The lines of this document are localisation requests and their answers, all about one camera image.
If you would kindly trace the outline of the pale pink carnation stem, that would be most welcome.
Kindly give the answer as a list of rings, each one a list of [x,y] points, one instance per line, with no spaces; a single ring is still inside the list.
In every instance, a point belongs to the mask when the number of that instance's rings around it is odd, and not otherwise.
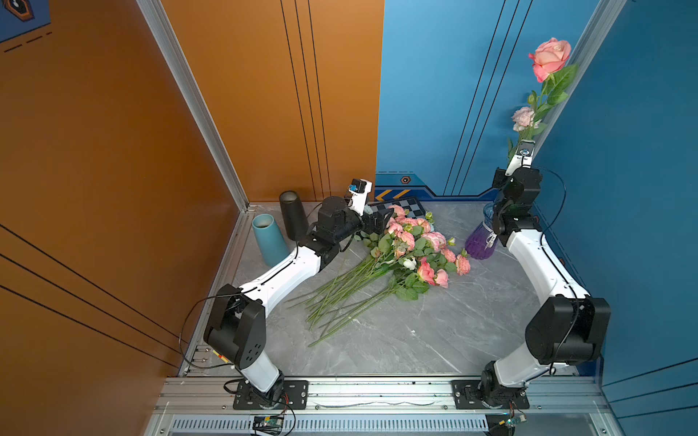
[[[545,123],[535,118],[534,109],[530,106],[524,106],[518,109],[514,113],[512,120],[514,122],[513,130],[517,134],[517,140],[513,142],[511,139],[507,139],[508,160],[511,160],[522,146],[529,142],[533,142],[534,138],[538,136],[538,134],[541,134],[546,127]]]

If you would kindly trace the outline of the bunch of pink flowers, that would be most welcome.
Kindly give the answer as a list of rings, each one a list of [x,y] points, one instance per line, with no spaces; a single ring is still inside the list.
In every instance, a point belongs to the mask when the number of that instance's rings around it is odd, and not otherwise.
[[[471,272],[468,252],[453,250],[456,240],[436,231],[431,213],[413,214],[403,205],[379,211],[387,214],[385,228],[354,237],[369,250],[367,256],[298,298],[307,309],[307,326],[318,331],[313,346],[392,296],[414,302],[433,288],[446,289],[453,275]]]

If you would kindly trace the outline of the pink rose stem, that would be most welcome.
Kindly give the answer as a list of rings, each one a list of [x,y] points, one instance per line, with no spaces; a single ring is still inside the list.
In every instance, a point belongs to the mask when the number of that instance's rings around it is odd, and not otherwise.
[[[535,118],[543,122],[553,108],[568,99],[566,90],[577,75],[578,65],[570,64],[572,45],[566,40],[551,38],[529,54],[533,61],[533,72],[542,85],[541,92],[532,92],[529,105]]]

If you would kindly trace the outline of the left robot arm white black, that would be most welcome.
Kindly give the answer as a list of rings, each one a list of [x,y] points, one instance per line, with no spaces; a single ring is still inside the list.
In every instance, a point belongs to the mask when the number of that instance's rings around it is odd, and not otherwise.
[[[363,194],[353,194],[349,200],[326,198],[316,224],[291,254],[254,281],[240,287],[227,284],[217,292],[204,342],[230,361],[266,403],[279,401],[284,375],[265,352],[268,314],[298,285],[325,269],[345,239],[385,232],[393,213],[389,207],[367,206]]]

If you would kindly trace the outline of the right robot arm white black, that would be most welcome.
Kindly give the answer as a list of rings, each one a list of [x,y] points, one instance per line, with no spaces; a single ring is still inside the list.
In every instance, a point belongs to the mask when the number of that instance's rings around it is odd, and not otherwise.
[[[520,263],[540,307],[525,329],[525,341],[505,358],[485,366],[478,387],[483,403],[507,407],[525,395],[530,382],[559,365],[597,360],[611,318],[609,303],[594,298],[554,256],[531,208],[543,176],[530,166],[499,169],[493,186],[494,235]]]

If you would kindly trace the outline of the black cylindrical vase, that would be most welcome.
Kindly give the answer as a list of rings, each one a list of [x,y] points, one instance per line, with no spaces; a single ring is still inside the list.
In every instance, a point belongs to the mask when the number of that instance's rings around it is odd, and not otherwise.
[[[299,194],[285,191],[280,194],[279,203],[287,236],[294,242],[300,242],[307,235],[309,223]]]

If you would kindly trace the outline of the teal ceramic vase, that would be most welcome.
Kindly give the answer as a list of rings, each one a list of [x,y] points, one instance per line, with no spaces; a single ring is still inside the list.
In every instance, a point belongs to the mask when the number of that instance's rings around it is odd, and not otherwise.
[[[285,238],[271,214],[258,214],[253,220],[254,237],[265,263],[274,267],[290,254]]]

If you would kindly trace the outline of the blue purple glass vase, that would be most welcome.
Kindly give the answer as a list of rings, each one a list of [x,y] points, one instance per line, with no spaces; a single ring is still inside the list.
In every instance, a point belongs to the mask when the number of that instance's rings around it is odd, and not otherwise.
[[[497,235],[493,228],[494,204],[488,203],[485,205],[483,213],[483,221],[465,241],[467,254],[476,260],[490,258],[497,245]]]

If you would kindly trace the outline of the black white chessboard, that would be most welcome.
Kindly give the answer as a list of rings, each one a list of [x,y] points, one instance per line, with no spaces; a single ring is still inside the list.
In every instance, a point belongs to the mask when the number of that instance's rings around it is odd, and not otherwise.
[[[427,210],[416,197],[406,197],[400,199],[391,199],[386,202],[374,202],[369,205],[373,213],[383,211],[389,206],[400,206],[405,215],[409,218],[426,218]]]

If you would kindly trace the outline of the left green circuit board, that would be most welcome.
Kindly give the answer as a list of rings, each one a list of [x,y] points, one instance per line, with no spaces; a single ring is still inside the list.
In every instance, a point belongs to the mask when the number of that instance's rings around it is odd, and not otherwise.
[[[284,430],[284,423],[285,419],[279,415],[254,416],[252,434],[279,436]]]

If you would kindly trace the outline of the green circuit board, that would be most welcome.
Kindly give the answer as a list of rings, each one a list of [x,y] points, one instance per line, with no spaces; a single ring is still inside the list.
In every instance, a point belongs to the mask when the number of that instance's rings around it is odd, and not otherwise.
[[[285,419],[279,415],[254,416],[252,434],[279,436],[284,430],[284,423]]]
[[[519,414],[519,415],[513,415],[510,417],[507,417],[506,419],[499,421],[498,425],[500,427],[505,427],[509,430],[514,430],[518,424],[521,423],[526,423],[527,422],[527,415],[525,413]]]

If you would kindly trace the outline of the right green circuit board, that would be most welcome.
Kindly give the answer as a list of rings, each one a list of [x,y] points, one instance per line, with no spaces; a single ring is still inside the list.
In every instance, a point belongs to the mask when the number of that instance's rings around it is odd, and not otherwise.
[[[500,427],[505,427],[509,430],[514,430],[518,424],[521,423],[526,423],[527,422],[527,415],[525,413],[519,414],[519,415],[513,415],[510,417],[507,417],[506,419],[499,421],[498,425]]]

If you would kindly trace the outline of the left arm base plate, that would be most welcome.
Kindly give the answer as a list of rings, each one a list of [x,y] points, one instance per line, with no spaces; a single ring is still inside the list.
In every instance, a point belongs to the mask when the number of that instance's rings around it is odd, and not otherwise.
[[[294,411],[302,411],[307,407],[308,381],[283,381],[270,393],[263,393],[245,381],[240,383],[234,395],[233,409],[237,411],[282,410],[290,406]]]

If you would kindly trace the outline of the left aluminium corner post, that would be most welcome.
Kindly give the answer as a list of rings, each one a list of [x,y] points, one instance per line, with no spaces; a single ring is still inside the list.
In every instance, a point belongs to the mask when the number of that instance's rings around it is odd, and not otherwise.
[[[151,34],[156,40],[165,63],[167,63],[174,81],[176,81],[178,89],[192,118],[196,122],[229,193],[234,199],[237,208],[242,213],[247,213],[249,200],[163,3],[156,0],[137,0],[136,3],[147,22]]]

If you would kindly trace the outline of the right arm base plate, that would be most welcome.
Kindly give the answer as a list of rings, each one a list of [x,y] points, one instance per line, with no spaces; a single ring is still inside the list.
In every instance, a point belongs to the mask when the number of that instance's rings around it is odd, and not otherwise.
[[[498,383],[485,386],[482,381],[451,381],[454,402],[458,410],[528,410],[530,403],[523,388],[503,387]]]

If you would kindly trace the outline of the aluminium front rail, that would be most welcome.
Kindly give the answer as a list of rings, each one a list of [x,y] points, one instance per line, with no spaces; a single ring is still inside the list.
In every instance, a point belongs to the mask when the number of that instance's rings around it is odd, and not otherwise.
[[[477,400],[467,400],[452,387],[456,375],[310,377],[305,408],[298,414],[329,413],[504,413],[508,406],[487,408]],[[169,378],[156,400],[154,414],[242,414],[236,410],[232,383],[224,388],[224,377]],[[533,381],[524,395],[529,407],[523,412],[609,413],[611,406],[590,377],[543,377]]]

